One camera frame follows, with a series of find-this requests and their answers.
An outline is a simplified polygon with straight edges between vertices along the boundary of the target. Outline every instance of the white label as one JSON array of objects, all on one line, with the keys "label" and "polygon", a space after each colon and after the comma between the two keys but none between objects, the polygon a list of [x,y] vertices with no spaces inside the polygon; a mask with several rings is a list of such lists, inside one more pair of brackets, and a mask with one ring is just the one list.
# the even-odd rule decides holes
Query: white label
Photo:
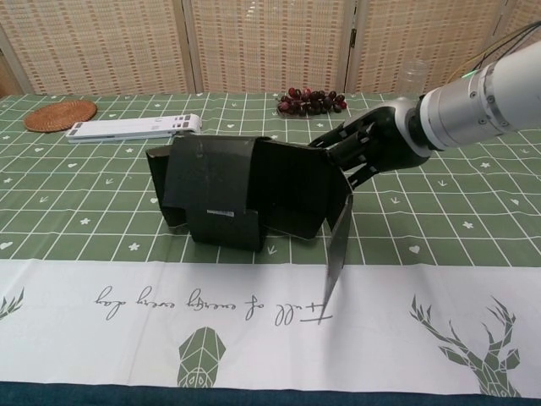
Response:
[{"label": "white label", "polygon": [[207,210],[206,212],[209,214],[218,214],[220,216],[235,217],[234,211]]}]

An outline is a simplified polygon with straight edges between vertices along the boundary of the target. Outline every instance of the deer head print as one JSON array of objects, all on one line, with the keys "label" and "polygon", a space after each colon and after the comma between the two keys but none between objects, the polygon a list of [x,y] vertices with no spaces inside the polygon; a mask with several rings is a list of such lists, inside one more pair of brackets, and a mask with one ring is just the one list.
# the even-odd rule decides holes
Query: deer head print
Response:
[{"label": "deer head print", "polygon": [[516,317],[510,314],[507,308],[498,300],[494,299],[496,306],[489,309],[490,313],[503,325],[503,337],[495,341],[495,335],[483,323],[484,329],[489,336],[489,347],[484,356],[474,354],[458,337],[449,321],[449,328],[452,337],[438,332],[430,320],[429,306],[423,310],[423,306],[417,306],[415,296],[413,297],[412,310],[410,314],[419,321],[434,337],[447,345],[440,346],[441,352],[448,360],[459,365],[465,365],[472,370],[478,379],[479,388],[482,394],[501,397],[520,397],[520,393],[511,385],[507,377],[507,371],[516,368],[520,364],[518,349],[510,349],[503,360],[500,360],[500,353],[504,347],[511,342],[511,334]]},{"label": "deer head print", "polygon": [[7,315],[10,315],[20,309],[20,306],[22,306],[23,297],[25,296],[25,289],[21,290],[19,298],[12,298],[11,302],[6,300],[6,298],[3,298],[2,305],[0,305],[0,320],[2,320]]}]

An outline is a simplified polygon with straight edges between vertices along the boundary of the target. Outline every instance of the cable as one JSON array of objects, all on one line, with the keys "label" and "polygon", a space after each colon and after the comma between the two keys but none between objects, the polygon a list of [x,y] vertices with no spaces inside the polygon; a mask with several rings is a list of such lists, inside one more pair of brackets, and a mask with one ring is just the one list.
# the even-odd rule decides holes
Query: cable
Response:
[{"label": "cable", "polygon": [[526,31],[526,32],[524,32],[524,31],[523,31],[523,32],[519,32],[518,34],[516,34],[515,36],[513,36],[512,38],[510,38],[508,41],[506,41],[505,43],[501,44],[499,47],[497,47],[496,49],[494,49],[492,52],[490,52],[490,53],[488,53],[488,54],[485,54],[485,55],[483,56],[483,59],[481,59],[481,61],[480,61],[477,65],[475,65],[475,66],[472,68],[471,72],[473,72],[473,71],[475,71],[475,70],[477,70],[477,69],[480,69],[480,68],[483,66],[483,62],[484,62],[488,57],[490,57],[490,55],[492,55],[492,54],[495,53],[495,52],[498,52],[502,47],[504,47],[504,46],[507,45],[509,42],[511,42],[511,41],[513,41],[514,39],[516,39],[518,36],[522,36],[521,38],[518,39],[517,42],[515,42],[514,45],[510,46],[509,49],[508,49],[507,51],[505,51],[505,53],[504,53],[502,56],[500,56],[500,57],[498,58],[498,60],[502,59],[505,55],[509,54],[509,53],[511,52],[511,50],[512,50],[513,48],[515,48],[516,45],[517,45],[520,41],[522,41],[526,36],[528,36],[529,34],[531,34],[532,32],[534,32],[537,28],[539,28],[539,26],[541,26],[541,21],[539,21],[538,23],[534,23],[534,26],[533,26],[533,27],[530,27],[530,28],[526,27],[525,30],[524,30],[524,31]]},{"label": "cable", "polygon": [[510,53],[513,53],[520,46],[520,43],[526,40],[540,26],[541,24],[538,24],[535,27],[532,27],[528,32],[525,32],[524,34],[522,34],[522,36],[518,40],[516,40],[516,42],[507,51],[505,51],[503,55],[501,55],[498,58],[498,60],[502,59],[503,57],[506,57]]},{"label": "cable", "polygon": [[[539,24],[536,24],[534,27],[530,27],[530,28],[526,27],[526,28],[524,29],[524,31],[527,31],[526,34],[529,34],[529,33],[531,33],[533,30],[537,29],[540,25],[541,25],[541,22],[540,22]],[[507,45],[509,42],[511,42],[511,41],[513,41],[514,39],[516,39],[518,36],[523,36],[522,38],[524,38],[524,31],[519,32],[518,34],[516,34],[515,36],[513,36],[512,38],[510,38],[509,40],[507,40],[507,41],[504,42],[503,44],[501,44],[499,47],[497,47],[496,49],[494,49],[494,50],[491,51],[490,53],[484,54],[484,55],[483,55],[483,59],[481,59],[481,61],[480,61],[477,65],[475,65],[475,66],[472,68],[472,70],[471,70],[470,72],[473,72],[473,71],[475,71],[475,70],[477,70],[477,69],[480,69],[480,68],[483,66],[483,62],[484,62],[488,57],[490,57],[490,55],[492,55],[492,54],[495,53],[495,52],[498,52],[502,47],[504,47],[504,46]]]},{"label": "cable", "polygon": [[474,62],[477,58],[483,56],[483,54],[487,53],[487,52],[491,52],[495,49],[497,49],[498,47],[502,47],[503,44],[509,40],[509,38],[512,38],[512,37],[515,37],[517,35],[520,35],[522,34],[525,30],[528,30],[530,28],[532,28],[533,26],[535,25],[538,25],[540,24],[541,21],[536,21],[535,23],[531,23],[531,24],[528,24],[528,25],[525,25],[524,27],[522,28],[519,28],[518,30],[514,30],[513,32],[507,34],[506,36],[500,38],[498,41],[496,41],[494,44],[492,44],[490,47],[487,47],[486,49],[484,49],[483,51],[481,51],[480,53],[478,53],[477,55],[475,55],[474,57],[468,59],[465,63],[461,64],[452,74],[451,76],[449,76],[449,78],[447,79],[446,81],[446,84],[450,83],[454,78],[455,78],[455,75],[458,74],[466,65]]}]

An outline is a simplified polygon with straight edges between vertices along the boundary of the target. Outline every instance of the dark table edge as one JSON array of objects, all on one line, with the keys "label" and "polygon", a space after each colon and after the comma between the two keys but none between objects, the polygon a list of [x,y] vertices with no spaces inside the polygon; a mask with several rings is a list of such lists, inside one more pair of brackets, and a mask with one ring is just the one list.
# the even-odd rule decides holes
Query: dark table edge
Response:
[{"label": "dark table edge", "polygon": [[451,406],[541,405],[541,399],[493,398],[482,395],[431,395],[397,392],[247,391],[0,382],[0,404],[7,406],[107,405],[296,405],[296,406]]}]

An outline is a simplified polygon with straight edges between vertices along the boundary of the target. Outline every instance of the white device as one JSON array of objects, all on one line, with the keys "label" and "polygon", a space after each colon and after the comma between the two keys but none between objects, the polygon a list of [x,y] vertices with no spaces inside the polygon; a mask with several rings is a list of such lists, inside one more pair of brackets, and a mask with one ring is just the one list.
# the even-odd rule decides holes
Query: white device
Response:
[{"label": "white device", "polygon": [[200,134],[201,118],[195,114],[151,118],[121,118],[75,123],[66,131],[69,143],[146,140],[171,137],[179,132]]}]

